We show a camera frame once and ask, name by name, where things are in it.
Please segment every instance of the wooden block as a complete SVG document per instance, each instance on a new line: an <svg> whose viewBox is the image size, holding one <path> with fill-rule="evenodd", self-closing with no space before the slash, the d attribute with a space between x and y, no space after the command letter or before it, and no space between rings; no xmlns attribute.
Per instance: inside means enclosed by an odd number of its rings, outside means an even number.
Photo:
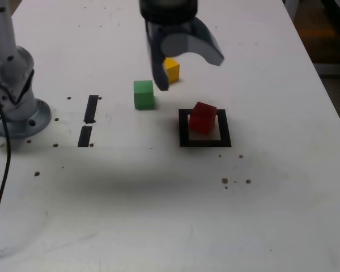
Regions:
<svg viewBox="0 0 340 272"><path fill-rule="evenodd" d="M134 82L135 108L139 110L154 109L154 87L151 80Z"/></svg>
<svg viewBox="0 0 340 272"><path fill-rule="evenodd" d="M166 58L164 64L168 73L169 84L179 81L180 64L172 58Z"/></svg>
<svg viewBox="0 0 340 272"><path fill-rule="evenodd" d="M216 107L198 102L189 119L189 128L192 131L208 134L215 125Z"/></svg>

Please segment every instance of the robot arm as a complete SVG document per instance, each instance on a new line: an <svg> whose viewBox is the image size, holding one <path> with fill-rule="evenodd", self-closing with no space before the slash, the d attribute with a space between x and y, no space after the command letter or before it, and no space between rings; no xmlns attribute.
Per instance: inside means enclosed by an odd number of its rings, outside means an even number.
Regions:
<svg viewBox="0 0 340 272"><path fill-rule="evenodd" d="M0 0L0 105L11 138L26 138L44 129L50 109L32 91L34 60L16 46L8 0ZM0 116L0 136L4 136Z"/></svg>
<svg viewBox="0 0 340 272"><path fill-rule="evenodd" d="M209 29L196 18L198 0L140 0L154 81L160 90L169 88L163 66L166 57L197 53L219 66L224 57Z"/></svg>

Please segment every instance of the yellow cube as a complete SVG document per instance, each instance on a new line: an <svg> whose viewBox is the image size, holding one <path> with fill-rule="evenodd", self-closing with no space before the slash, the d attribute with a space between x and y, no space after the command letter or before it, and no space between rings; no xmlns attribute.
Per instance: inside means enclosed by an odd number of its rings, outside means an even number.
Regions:
<svg viewBox="0 0 340 272"><path fill-rule="evenodd" d="M179 81L180 64L172 58L166 58L164 64L168 73L169 84Z"/></svg>

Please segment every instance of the black square outline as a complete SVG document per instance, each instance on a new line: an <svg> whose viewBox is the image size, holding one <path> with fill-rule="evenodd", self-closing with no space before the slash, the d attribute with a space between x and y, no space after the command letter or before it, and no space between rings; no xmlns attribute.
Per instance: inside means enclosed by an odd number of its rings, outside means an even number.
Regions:
<svg viewBox="0 0 340 272"><path fill-rule="evenodd" d="M232 147L225 109L216 110L219 123L220 140L190 140L188 115L191 113L192 109L179 109L180 147Z"/></svg>

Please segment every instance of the green cube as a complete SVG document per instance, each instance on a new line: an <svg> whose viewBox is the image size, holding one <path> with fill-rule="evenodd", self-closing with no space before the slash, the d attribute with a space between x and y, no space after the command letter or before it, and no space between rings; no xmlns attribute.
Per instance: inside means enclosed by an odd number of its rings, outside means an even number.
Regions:
<svg viewBox="0 0 340 272"><path fill-rule="evenodd" d="M154 87L151 80L134 82L134 100L136 109L155 108Z"/></svg>

